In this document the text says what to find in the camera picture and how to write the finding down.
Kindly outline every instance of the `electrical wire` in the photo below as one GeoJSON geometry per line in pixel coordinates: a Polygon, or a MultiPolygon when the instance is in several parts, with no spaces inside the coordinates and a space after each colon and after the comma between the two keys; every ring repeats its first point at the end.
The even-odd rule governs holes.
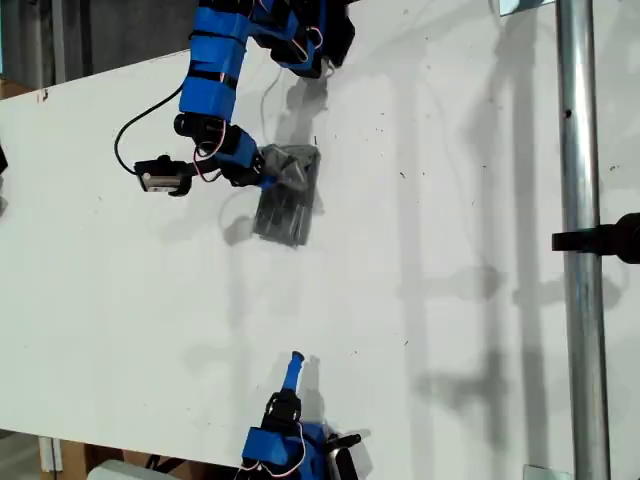
{"type": "Polygon", "coordinates": [[[296,47],[298,47],[298,50],[300,50],[300,53],[302,53],[302,55],[304,56],[304,60],[300,63],[307,63],[307,61],[309,60],[309,55],[307,55],[307,51],[304,48],[302,48],[302,45],[300,45],[295,38],[292,39],[291,41],[296,47]]]}
{"type": "Polygon", "coordinates": [[[122,168],[124,168],[127,172],[129,172],[131,175],[135,175],[136,172],[134,172],[130,167],[127,167],[125,165],[125,163],[122,161],[122,158],[120,157],[120,150],[118,149],[118,145],[120,143],[120,138],[122,138],[122,135],[124,134],[124,132],[134,123],[136,123],[138,120],[140,120],[143,117],[146,117],[147,115],[149,115],[151,112],[157,110],[158,108],[162,107],[164,104],[170,102],[171,100],[173,100],[176,95],[178,95],[180,92],[182,91],[182,85],[180,85],[178,87],[178,89],[173,92],[171,95],[169,95],[167,98],[165,98],[164,100],[161,100],[160,102],[156,103],[154,106],[146,109],[144,112],[142,112],[140,115],[137,115],[135,117],[133,117],[131,120],[129,120],[127,123],[124,124],[124,126],[120,129],[120,131],[118,132],[118,135],[116,136],[115,141],[113,142],[113,152],[116,154],[116,159],[118,160],[118,163],[120,164],[120,166],[122,168]]]}
{"type": "Polygon", "coordinates": [[[313,30],[314,32],[316,32],[318,34],[318,38],[320,39],[320,43],[318,43],[318,45],[315,46],[315,49],[318,50],[322,44],[324,43],[324,37],[322,36],[322,32],[320,31],[320,29],[318,27],[309,27],[307,30],[313,30]]]}
{"type": "Polygon", "coordinates": [[[271,473],[271,470],[269,470],[269,468],[266,465],[262,465],[262,468],[264,468],[267,471],[267,473],[271,475],[273,478],[288,477],[289,475],[291,475],[293,472],[295,472],[297,469],[300,468],[300,466],[302,465],[302,462],[304,462],[304,457],[307,456],[307,448],[304,444],[304,435],[302,433],[302,424],[300,422],[298,422],[298,427],[300,428],[300,441],[302,442],[302,458],[294,467],[292,467],[290,470],[286,471],[285,473],[278,473],[278,474],[271,473]]]}
{"type": "Polygon", "coordinates": [[[253,466],[251,467],[245,467],[244,465],[240,465],[238,467],[238,471],[236,472],[236,475],[233,477],[233,480],[236,480],[236,478],[238,478],[238,475],[240,474],[240,472],[250,472],[251,470],[255,470],[256,468],[258,468],[258,466],[260,465],[260,461],[256,460],[256,463],[253,464],[253,466]]]}
{"type": "MultiPolygon", "coordinates": [[[[221,73],[220,74],[220,83],[223,83],[225,79],[225,74],[221,73]]],[[[213,149],[213,151],[209,154],[207,154],[204,157],[200,157],[200,147],[204,144],[204,143],[212,143],[212,142],[201,142],[200,144],[196,145],[196,148],[193,150],[193,166],[196,169],[196,172],[198,172],[198,175],[200,176],[200,178],[205,182],[205,183],[213,183],[215,182],[221,175],[221,172],[218,172],[213,178],[207,178],[204,176],[204,174],[202,173],[202,170],[200,170],[200,166],[198,165],[198,162],[201,160],[208,160],[209,158],[215,156],[219,151],[220,148],[222,148],[222,144],[224,143],[224,138],[227,135],[227,121],[223,120],[222,121],[222,134],[220,135],[220,141],[218,142],[218,145],[216,146],[216,148],[213,149]]]]}

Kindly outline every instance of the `gray wall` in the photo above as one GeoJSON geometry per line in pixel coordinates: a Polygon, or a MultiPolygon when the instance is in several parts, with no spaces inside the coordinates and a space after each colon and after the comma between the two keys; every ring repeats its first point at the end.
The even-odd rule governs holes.
{"type": "Polygon", "coordinates": [[[188,48],[197,4],[197,0],[93,0],[94,72],[188,48]]]}
{"type": "MultiPolygon", "coordinates": [[[[52,1],[65,2],[66,8],[74,8],[83,1],[90,5],[87,27],[93,73],[188,48],[198,3],[198,0],[0,0],[4,74],[31,88],[50,85],[56,78],[52,1]]],[[[75,20],[66,22],[66,28],[79,35],[75,20]]],[[[77,42],[69,42],[71,32],[66,33],[73,49],[77,42]]],[[[65,61],[72,56],[67,53],[65,61]]]]}

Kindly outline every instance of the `black clamp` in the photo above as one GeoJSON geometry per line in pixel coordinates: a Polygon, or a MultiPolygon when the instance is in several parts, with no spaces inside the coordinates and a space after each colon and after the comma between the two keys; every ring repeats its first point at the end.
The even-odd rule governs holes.
{"type": "MultiPolygon", "coordinates": [[[[220,168],[213,158],[198,161],[198,166],[203,173],[220,168]]],[[[198,174],[193,163],[173,161],[169,155],[136,162],[133,170],[145,192],[165,192],[172,197],[183,197],[189,193],[192,178],[198,174]]]]}
{"type": "Polygon", "coordinates": [[[552,248],[554,252],[617,255],[625,263],[640,264],[640,213],[628,213],[615,225],[555,233],[552,248]]]}

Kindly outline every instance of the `white wire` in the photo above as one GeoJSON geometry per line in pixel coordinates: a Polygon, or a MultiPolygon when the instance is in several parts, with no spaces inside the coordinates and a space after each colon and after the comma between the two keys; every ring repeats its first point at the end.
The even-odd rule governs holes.
{"type": "Polygon", "coordinates": [[[262,465],[262,468],[264,468],[267,471],[267,473],[271,475],[273,478],[288,477],[289,475],[291,475],[293,472],[295,472],[297,469],[300,468],[300,466],[302,465],[302,462],[304,462],[304,457],[307,456],[307,448],[304,444],[304,436],[302,434],[302,424],[300,422],[298,422],[298,427],[300,428],[300,441],[302,442],[302,458],[293,468],[291,468],[291,470],[285,473],[278,473],[278,474],[271,473],[271,470],[269,470],[269,468],[266,465],[262,465]]]}
{"type": "Polygon", "coordinates": [[[318,37],[320,38],[320,43],[318,45],[315,46],[315,49],[319,49],[322,44],[324,43],[324,37],[322,36],[322,32],[320,31],[320,29],[318,27],[309,27],[307,30],[313,30],[314,32],[316,32],[318,34],[318,37]]]}
{"type": "Polygon", "coordinates": [[[255,470],[256,468],[258,468],[259,465],[260,465],[260,462],[258,461],[256,461],[256,463],[252,467],[245,467],[244,465],[240,465],[238,467],[238,471],[236,472],[235,477],[233,477],[233,480],[236,480],[240,472],[250,472],[251,470],[255,470]]]}
{"type": "Polygon", "coordinates": [[[302,48],[302,45],[300,45],[295,38],[292,40],[292,42],[296,47],[298,47],[298,50],[300,50],[300,52],[304,55],[304,60],[300,63],[307,63],[307,60],[309,60],[309,55],[307,55],[307,51],[304,48],[302,48]]]}
{"type": "MultiPolygon", "coordinates": [[[[220,74],[220,83],[224,82],[224,78],[225,78],[225,74],[221,73],[220,74]]],[[[198,172],[198,175],[200,176],[200,178],[202,178],[203,181],[205,181],[206,183],[212,183],[215,182],[218,177],[220,175],[215,175],[213,178],[207,178],[204,176],[204,174],[202,173],[202,171],[200,170],[200,167],[198,166],[198,162],[202,161],[202,160],[208,160],[211,157],[213,157],[216,153],[218,153],[218,151],[220,150],[220,148],[222,148],[222,144],[224,143],[224,137],[227,135],[227,121],[224,120],[222,123],[222,135],[220,135],[220,142],[218,143],[218,145],[216,146],[216,148],[213,149],[213,151],[211,153],[209,153],[208,155],[201,157],[200,156],[200,152],[198,151],[200,149],[200,146],[203,143],[212,143],[212,142],[202,142],[199,145],[196,145],[196,149],[193,151],[193,166],[196,169],[196,172],[198,172]]]]}

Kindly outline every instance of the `floor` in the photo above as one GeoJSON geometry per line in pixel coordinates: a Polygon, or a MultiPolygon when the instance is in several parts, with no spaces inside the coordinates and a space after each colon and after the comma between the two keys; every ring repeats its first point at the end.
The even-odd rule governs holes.
{"type": "Polygon", "coordinates": [[[0,478],[39,480],[38,437],[0,430],[0,478]]]}

